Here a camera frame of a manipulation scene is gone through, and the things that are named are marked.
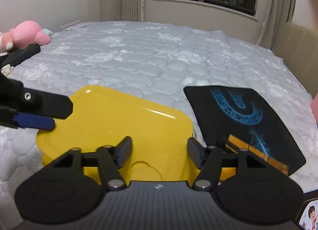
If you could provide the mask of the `pink plush toy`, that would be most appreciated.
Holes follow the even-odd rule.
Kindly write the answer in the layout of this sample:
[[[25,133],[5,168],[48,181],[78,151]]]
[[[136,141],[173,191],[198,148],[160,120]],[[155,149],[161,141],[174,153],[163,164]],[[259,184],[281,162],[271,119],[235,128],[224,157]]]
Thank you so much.
[[[51,38],[40,24],[26,20],[8,32],[1,33],[1,52],[12,52],[14,49],[25,49],[29,44],[47,45]]]

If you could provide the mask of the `yellow container lid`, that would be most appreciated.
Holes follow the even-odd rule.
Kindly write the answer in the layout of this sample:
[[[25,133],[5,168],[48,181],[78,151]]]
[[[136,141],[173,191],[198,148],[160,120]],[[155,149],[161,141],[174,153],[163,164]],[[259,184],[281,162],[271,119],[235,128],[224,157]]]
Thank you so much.
[[[79,89],[71,101],[72,114],[56,120],[53,131],[40,130],[36,136],[43,165],[74,147],[94,152],[131,137],[132,155],[120,170],[126,183],[192,183],[197,177],[199,170],[187,153],[194,127],[181,111],[98,85]]]

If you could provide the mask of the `beige headboard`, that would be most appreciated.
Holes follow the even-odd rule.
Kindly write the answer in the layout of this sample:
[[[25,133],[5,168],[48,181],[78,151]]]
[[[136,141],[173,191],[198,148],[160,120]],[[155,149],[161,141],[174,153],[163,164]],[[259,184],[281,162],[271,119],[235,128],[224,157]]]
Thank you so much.
[[[276,35],[272,52],[314,98],[317,95],[317,30],[286,23]]]

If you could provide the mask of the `pink paper bag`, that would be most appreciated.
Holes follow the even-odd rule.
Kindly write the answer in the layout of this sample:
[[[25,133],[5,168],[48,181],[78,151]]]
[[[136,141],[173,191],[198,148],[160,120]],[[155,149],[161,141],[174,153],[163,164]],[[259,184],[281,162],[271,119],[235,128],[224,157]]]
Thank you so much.
[[[310,107],[315,117],[316,123],[318,124],[318,94],[315,96],[315,98],[311,102]]]

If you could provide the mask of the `black blue mouse pad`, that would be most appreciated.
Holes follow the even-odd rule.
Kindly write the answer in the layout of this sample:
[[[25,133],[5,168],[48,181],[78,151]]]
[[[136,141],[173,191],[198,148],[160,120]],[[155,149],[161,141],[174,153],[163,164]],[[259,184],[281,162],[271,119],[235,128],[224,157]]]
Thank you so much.
[[[185,87],[184,93],[208,146],[233,135],[286,164],[290,175],[305,165],[291,133],[255,90],[210,85]]]

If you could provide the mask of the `grey quilted mattress cover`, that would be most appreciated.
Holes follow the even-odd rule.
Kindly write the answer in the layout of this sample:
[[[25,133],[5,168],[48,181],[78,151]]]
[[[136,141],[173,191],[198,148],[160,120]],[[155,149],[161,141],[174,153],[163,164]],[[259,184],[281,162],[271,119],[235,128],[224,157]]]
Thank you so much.
[[[289,167],[230,135],[218,186],[131,181],[107,190],[96,151],[74,147],[43,165],[39,129],[1,126],[1,229],[301,229],[317,199],[317,123],[312,98],[270,50],[223,32],[159,23],[96,22],[53,34],[41,51],[1,74],[24,88],[68,96],[98,85],[179,110],[208,146],[185,87],[255,90],[283,121],[306,163]]]

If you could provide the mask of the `black plush toy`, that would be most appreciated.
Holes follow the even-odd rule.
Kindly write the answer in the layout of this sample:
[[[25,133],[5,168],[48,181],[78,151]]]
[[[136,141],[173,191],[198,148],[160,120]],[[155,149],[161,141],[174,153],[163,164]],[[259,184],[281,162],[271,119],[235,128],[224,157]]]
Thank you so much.
[[[25,60],[38,54],[40,51],[40,45],[35,43],[29,44],[25,49],[16,49],[12,53],[1,55],[1,69],[7,64],[9,64],[11,67],[16,67]]]

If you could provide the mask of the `blue floral tin case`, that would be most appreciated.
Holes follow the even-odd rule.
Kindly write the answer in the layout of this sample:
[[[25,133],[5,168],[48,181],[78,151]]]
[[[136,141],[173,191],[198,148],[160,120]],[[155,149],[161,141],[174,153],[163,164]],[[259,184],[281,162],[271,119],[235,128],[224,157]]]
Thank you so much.
[[[303,229],[317,230],[317,199],[306,201],[298,218],[298,224]]]

